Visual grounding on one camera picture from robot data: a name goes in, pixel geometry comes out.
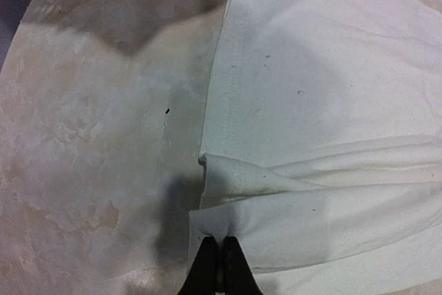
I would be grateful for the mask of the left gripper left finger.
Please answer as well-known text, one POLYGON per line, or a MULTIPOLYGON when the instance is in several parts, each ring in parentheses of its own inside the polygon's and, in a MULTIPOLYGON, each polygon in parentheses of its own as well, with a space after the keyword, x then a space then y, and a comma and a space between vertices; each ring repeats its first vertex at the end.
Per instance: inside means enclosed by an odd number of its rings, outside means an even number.
POLYGON ((205 237, 178 295, 213 295, 217 285, 218 244, 205 237))

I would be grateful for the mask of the white t-shirt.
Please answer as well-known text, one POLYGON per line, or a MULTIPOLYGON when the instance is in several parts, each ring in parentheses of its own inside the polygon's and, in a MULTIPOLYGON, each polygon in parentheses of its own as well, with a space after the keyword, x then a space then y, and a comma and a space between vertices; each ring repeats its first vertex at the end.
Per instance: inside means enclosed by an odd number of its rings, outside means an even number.
POLYGON ((441 272, 441 13, 418 0, 229 0, 191 214, 259 272, 441 272))

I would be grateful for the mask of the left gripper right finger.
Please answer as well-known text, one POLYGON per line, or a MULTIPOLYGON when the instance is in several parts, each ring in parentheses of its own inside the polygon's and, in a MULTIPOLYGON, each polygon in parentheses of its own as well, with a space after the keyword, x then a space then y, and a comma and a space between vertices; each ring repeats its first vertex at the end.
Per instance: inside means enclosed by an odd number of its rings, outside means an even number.
POLYGON ((224 239, 222 260, 225 294, 262 295, 236 237, 224 239))

